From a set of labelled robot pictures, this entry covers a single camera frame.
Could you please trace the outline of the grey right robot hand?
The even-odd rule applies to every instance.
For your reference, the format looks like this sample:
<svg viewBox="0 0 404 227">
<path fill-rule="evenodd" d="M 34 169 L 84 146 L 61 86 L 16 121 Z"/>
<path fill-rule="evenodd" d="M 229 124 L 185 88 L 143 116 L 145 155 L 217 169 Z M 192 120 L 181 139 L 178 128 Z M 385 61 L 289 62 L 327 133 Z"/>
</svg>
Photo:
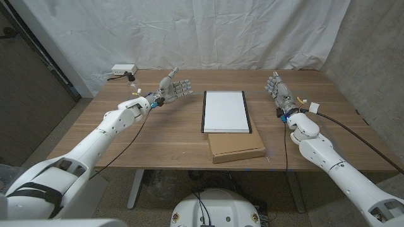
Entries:
<svg viewBox="0 0 404 227">
<path fill-rule="evenodd" d="M 275 105 L 283 110 L 285 114 L 296 108 L 291 90 L 282 81 L 276 71 L 269 77 L 267 85 L 264 88 L 274 99 Z"/>
</svg>

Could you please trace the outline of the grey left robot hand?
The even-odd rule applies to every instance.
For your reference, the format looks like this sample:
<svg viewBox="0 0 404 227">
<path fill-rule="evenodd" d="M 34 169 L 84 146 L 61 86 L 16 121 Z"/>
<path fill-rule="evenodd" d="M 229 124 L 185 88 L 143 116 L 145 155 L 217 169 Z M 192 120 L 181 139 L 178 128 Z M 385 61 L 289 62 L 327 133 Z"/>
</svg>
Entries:
<svg viewBox="0 0 404 227">
<path fill-rule="evenodd" d="M 191 83 L 188 79 L 173 82 L 172 79 L 178 72 L 179 68 L 175 67 L 166 77 L 164 77 L 158 86 L 158 90 L 151 94 L 151 107 L 161 107 L 163 104 L 169 104 L 179 98 L 188 96 L 193 93 Z"/>
</svg>

